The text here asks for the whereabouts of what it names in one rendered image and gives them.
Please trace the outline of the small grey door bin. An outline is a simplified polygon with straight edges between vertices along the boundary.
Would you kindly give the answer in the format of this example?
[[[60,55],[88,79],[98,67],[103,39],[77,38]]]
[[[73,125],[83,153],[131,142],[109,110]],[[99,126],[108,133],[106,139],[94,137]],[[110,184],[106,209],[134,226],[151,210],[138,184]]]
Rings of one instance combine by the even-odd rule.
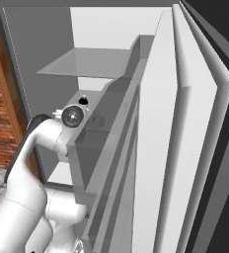
[[[153,39],[154,37],[150,35],[139,35],[136,38],[131,47],[131,53],[124,73],[110,86],[112,91],[123,92],[131,80],[141,79]]]

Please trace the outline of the large grey door bin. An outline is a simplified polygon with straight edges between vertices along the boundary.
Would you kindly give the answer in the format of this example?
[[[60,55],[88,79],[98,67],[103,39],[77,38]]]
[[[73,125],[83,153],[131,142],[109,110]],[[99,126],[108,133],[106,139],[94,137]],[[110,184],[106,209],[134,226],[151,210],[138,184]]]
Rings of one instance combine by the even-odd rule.
[[[137,99],[138,83],[136,79],[118,78],[109,84],[68,142],[75,199],[97,194],[105,181],[129,107]]]

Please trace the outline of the white fridge door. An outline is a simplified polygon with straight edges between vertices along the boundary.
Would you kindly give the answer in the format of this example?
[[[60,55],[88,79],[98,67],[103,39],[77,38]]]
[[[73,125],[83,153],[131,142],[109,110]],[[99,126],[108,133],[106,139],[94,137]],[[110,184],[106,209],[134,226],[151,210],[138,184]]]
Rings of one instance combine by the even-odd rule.
[[[68,142],[85,253],[205,253],[202,206],[229,185],[229,8],[74,7],[71,68],[89,100]]]

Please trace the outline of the glass fridge shelf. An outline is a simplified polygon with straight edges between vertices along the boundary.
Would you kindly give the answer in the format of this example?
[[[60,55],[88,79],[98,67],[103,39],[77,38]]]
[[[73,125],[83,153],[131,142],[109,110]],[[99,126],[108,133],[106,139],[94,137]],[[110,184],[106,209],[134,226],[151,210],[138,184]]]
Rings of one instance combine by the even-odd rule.
[[[130,49],[75,47],[38,74],[117,79],[125,70]]]

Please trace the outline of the grey fridge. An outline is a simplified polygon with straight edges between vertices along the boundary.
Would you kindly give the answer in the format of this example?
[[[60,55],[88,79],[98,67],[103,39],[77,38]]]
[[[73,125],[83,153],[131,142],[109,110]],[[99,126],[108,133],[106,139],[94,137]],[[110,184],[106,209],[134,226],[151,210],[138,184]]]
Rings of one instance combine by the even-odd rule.
[[[173,114],[169,103],[165,102],[165,88],[172,84],[175,73],[175,56],[173,46],[167,34],[172,28],[169,11],[161,15],[147,15],[143,18],[135,14],[129,16],[131,26],[121,27],[120,15],[101,18],[107,29],[94,25],[94,13],[87,9],[79,10],[81,23],[87,40],[96,43],[86,48],[130,49],[139,35],[153,36],[146,66],[137,87],[137,99],[129,107],[129,116],[115,149],[105,181],[99,192],[111,190],[130,190],[134,186],[136,169],[138,106],[141,93],[146,91],[146,133],[150,137],[149,151],[160,157],[169,144]],[[0,8],[0,23],[5,34],[8,51],[11,57],[14,75],[18,83],[21,98],[28,121],[41,114],[51,116],[70,103],[76,103],[81,96],[89,101],[89,111],[116,79],[76,77],[66,75],[38,74],[58,57],[77,46],[76,27],[71,19],[74,13],[67,7],[15,7]],[[152,26],[151,31],[140,27],[140,22]],[[60,156],[53,150],[36,145],[44,162],[41,166],[41,177],[46,186],[73,192],[73,182],[68,155]]]

